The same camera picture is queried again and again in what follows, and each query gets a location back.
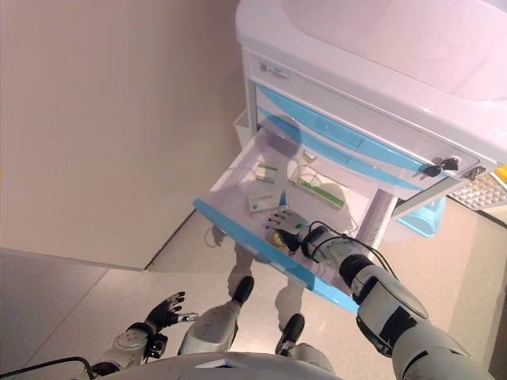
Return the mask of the robot right hand black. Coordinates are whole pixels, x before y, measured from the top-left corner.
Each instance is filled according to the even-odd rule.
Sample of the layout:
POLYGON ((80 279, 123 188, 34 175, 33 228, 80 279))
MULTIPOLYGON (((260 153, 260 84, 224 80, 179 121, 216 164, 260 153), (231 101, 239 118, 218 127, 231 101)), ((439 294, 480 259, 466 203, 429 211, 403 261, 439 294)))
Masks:
POLYGON ((272 213, 265 223, 265 240, 281 252, 292 256, 308 234, 309 222, 293 210, 272 213))

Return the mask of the robot left hand black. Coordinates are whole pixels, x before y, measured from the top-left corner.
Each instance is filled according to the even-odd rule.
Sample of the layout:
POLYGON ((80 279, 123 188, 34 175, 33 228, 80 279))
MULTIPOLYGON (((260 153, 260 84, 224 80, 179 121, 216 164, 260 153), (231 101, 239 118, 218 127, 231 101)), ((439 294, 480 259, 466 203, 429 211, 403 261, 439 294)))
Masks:
POLYGON ((179 323, 194 322, 198 313, 182 313, 185 292, 180 291, 162 300, 146 317, 145 322, 151 324, 157 332, 179 323))

